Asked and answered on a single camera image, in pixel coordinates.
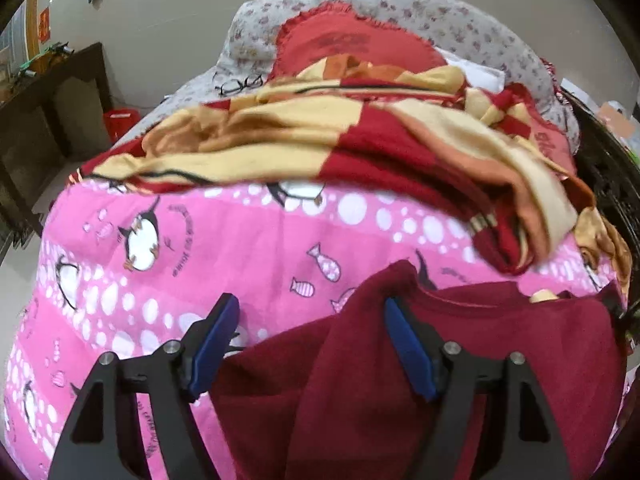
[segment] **red bucket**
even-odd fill
[[[140,113],[133,108],[111,110],[102,116],[112,144],[140,122]]]

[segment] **maroon shirt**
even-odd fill
[[[343,311],[224,361],[211,398],[242,480],[400,480],[437,414],[410,387],[383,321],[401,296],[444,340],[493,359],[522,352],[556,418],[572,477],[598,465],[622,398],[625,353],[596,296],[531,304],[516,283],[422,290],[400,261]],[[476,397],[457,479],[482,425]]]

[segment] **wall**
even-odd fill
[[[39,9],[50,0],[39,0]],[[52,41],[104,44],[112,93],[142,108],[215,64],[245,0],[51,0]],[[638,74],[592,0],[466,0],[511,27],[596,101],[631,110]]]

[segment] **wooden desk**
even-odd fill
[[[67,60],[56,64],[45,74],[36,76],[24,83],[24,86],[15,93],[11,99],[0,105],[0,142],[3,141],[5,132],[14,121],[20,120],[20,115],[41,108],[60,153],[66,158],[71,153],[71,145],[65,135],[62,122],[56,111],[54,96],[58,87],[69,78],[78,78],[89,82],[94,80],[100,97],[102,110],[107,112],[113,109],[113,102],[109,92],[102,44],[94,43],[87,48],[72,54]],[[0,160],[0,185],[4,186],[7,195],[19,211],[19,218],[9,219],[10,226],[20,224],[33,229],[38,236],[42,235],[42,225],[36,214],[31,211],[25,197],[21,195],[7,168]]]

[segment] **metal screw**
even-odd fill
[[[511,359],[511,362],[515,365],[523,365],[526,361],[524,355],[520,352],[511,352],[509,359]]]
[[[180,341],[176,341],[175,339],[167,341],[162,345],[162,350],[164,350],[165,354],[175,354],[180,351]]]
[[[444,351],[448,355],[458,355],[462,351],[462,348],[455,341],[447,341],[444,343]]]
[[[106,366],[113,362],[114,357],[115,357],[115,354],[113,352],[105,352],[104,354],[100,355],[100,357],[98,357],[98,362],[101,365]]]

